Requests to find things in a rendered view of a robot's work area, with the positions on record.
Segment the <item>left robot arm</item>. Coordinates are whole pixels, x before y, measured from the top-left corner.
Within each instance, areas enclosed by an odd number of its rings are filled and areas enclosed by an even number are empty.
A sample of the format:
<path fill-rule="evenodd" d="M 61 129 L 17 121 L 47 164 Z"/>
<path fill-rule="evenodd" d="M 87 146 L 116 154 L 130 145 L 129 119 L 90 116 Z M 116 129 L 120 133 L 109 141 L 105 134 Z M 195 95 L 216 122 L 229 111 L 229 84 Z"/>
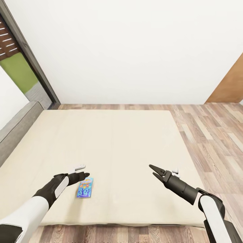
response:
<path fill-rule="evenodd" d="M 63 190 L 85 180 L 90 173 L 79 172 L 85 164 L 71 167 L 70 174 L 54 175 L 43 188 L 27 200 L 21 207 L 0 220 L 0 243 L 29 243 L 40 222 Z"/>

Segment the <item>board game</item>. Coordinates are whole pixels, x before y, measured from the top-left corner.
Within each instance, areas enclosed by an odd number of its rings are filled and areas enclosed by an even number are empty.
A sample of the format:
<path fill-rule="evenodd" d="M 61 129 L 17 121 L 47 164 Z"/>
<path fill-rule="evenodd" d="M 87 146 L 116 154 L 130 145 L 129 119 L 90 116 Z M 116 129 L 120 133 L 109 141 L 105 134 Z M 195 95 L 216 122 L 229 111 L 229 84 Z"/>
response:
<path fill-rule="evenodd" d="M 77 197 L 91 197 L 93 178 L 85 178 L 80 181 Z"/>

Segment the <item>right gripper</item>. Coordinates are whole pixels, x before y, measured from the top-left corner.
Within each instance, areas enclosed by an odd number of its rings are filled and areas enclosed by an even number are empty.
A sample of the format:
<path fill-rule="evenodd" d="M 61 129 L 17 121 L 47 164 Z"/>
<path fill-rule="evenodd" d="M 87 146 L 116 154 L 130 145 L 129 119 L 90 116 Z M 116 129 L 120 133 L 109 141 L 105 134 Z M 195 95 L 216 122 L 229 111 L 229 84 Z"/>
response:
<path fill-rule="evenodd" d="M 183 197 L 183 192 L 185 191 L 185 188 L 187 186 L 186 182 L 173 176 L 171 171 L 169 170 L 164 170 L 151 164 L 149 165 L 149 167 L 158 173 L 156 174 L 155 172 L 153 172 L 153 175 L 157 179 L 159 179 L 167 189 L 170 189 L 178 196 Z"/>

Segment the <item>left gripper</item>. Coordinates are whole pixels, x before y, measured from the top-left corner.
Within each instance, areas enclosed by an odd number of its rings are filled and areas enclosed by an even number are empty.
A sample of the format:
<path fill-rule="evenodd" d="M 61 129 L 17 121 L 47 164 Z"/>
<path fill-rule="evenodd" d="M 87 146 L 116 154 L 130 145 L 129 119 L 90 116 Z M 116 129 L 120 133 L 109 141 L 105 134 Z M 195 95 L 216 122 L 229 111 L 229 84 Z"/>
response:
<path fill-rule="evenodd" d="M 71 175 L 74 177 L 74 182 L 73 184 L 76 184 L 77 182 L 85 180 L 86 177 L 90 175 L 90 173 L 84 173 L 84 172 L 79 172 L 79 173 L 71 173 Z"/>

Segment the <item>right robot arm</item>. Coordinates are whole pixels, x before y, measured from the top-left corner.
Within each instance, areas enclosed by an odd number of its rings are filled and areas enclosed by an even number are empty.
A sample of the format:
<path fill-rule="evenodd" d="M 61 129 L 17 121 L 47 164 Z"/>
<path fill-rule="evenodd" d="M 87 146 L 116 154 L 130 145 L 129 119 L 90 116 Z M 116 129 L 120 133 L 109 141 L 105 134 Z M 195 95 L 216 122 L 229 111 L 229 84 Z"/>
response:
<path fill-rule="evenodd" d="M 192 206 L 198 193 L 203 194 L 198 201 L 198 208 L 204 212 L 206 220 L 204 225 L 210 243 L 243 243 L 233 223 L 224 220 L 225 206 L 223 201 L 203 189 L 191 187 L 180 180 L 179 168 L 173 168 L 172 172 L 149 165 L 155 172 L 153 175 L 159 179 L 167 189 L 170 189 L 178 196 L 188 201 Z"/>

